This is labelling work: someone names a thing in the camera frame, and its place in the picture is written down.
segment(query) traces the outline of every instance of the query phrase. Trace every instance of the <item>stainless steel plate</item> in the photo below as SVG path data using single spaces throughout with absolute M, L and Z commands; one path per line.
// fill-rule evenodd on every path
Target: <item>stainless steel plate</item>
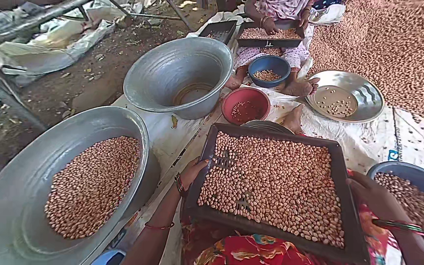
M 382 113 L 384 98 L 366 78 L 345 71 L 321 71 L 319 88 L 307 102 L 321 115 L 339 122 L 367 123 Z

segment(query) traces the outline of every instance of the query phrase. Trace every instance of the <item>bare foot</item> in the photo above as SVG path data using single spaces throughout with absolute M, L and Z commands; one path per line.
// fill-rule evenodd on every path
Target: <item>bare foot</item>
M 302 133 L 302 127 L 300 125 L 302 117 L 303 104 L 300 104 L 292 109 L 289 114 L 284 118 L 284 127 L 290 129 L 294 134 Z
M 242 82 L 243 82 L 243 79 L 240 80 L 239 78 L 237 78 L 236 75 L 231 75 L 230 78 L 225 83 L 225 86 L 232 90 L 235 90 L 241 86 Z
M 292 81 L 284 88 L 282 93 L 295 97 L 308 96 L 317 91 L 318 81 L 320 81 L 320 78 L 313 78 L 302 82 Z

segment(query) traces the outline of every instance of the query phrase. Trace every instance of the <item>sieve tray with slots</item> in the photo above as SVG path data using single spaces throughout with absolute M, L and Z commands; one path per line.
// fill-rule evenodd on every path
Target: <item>sieve tray with slots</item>
M 284 232 L 282 229 L 275 226 L 270 226 L 265 223 L 257 223 L 254 220 L 248 220 L 241 215 L 223 213 L 210 208 L 205 204 L 203 206 L 198 206 L 197 199 L 199 198 L 205 175 L 209 169 L 213 166 L 230 168 L 230 161 L 232 161 L 227 152 L 221 153 L 221 156 L 219 157 L 214 155 L 215 139 L 219 131 L 227 133 L 233 137 L 253 136 L 257 138 L 301 142 L 306 145 L 327 147 L 332 158 L 332 161 L 330 162 L 331 178 L 334 181 L 336 194 L 340 198 L 341 203 L 341 220 L 343 222 L 342 226 L 344 230 L 345 248 L 339 249 L 337 247 L 322 244 L 321 242 L 313 242 L 300 236 L 296 236 L 290 232 Z M 280 238 L 292 242 L 299 249 L 309 251 L 319 256 L 328 257 L 334 261 L 354 264 L 370 263 L 368 248 L 363 236 L 358 211 L 351 195 L 350 188 L 345 183 L 347 178 L 345 158 L 343 156 L 343 149 L 338 142 L 287 133 L 257 130 L 253 128 L 235 126 L 232 124 L 214 123 L 209 130 L 201 154 L 200 160 L 204 159 L 210 159 L 211 161 L 197 175 L 197 178 L 189 188 L 189 194 L 185 202 L 185 212 L 190 216 L 221 223 L 249 233 L 264 234 Z M 245 210 L 249 210 L 249 205 L 245 199 L 237 201 L 237 206 L 244 206 Z

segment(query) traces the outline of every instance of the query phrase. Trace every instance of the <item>red bangle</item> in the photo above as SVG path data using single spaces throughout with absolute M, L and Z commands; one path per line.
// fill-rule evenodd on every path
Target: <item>red bangle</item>
M 169 229 L 169 228 L 171 228 L 173 226 L 174 226 L 174 222 L 171 222 L 171 225 L 170 226 L 163 226 L 163 227 L 150 226 L 148 224 L 148 222 L 145 223 L 145 227 L 151 228 L 151 229 L 159 229 L 159 230 Z

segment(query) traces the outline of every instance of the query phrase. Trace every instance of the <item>hand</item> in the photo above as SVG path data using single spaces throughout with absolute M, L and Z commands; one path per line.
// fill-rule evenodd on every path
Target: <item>hand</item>
M 320 81 L 320 78 L 312 78 L 310 80 L 305 80 L 302 82 L 291 81 L 282 91 L 282 93 L 291 96 L 308 96 L 315 94 L 318 89 L 317 82 Z
M 180 174 L 181 182 L 183 183 L 185 191 L 189 189 L 189 186 L 196 179 L 199 171 L 201 171 L 201 169 L 203 169 L 209 163 L 208 159 L 203 160 L 200 163 L 197 163 L 197 161 L 199 161 L 199 157 L 190 161 Z
M 279 31 L 279 28 L 276 27 L 276 24 L 274 24 L 274 20 L 272 20 L 271 17 L 267 17 L 264 20 L 263 28 L 268 35 L 274 35 Z
M 381 220 L 401 220 L 411 223 L 402 205 L 383 186 L 356 171 L 350 171 L 346 184 Z
M 301 19 L 299 21 L 299 27 L 305 31 L 307 27 L 309 26 L 309 16 L 310 16 L 310 9 L 304 8 L 301 14 Z

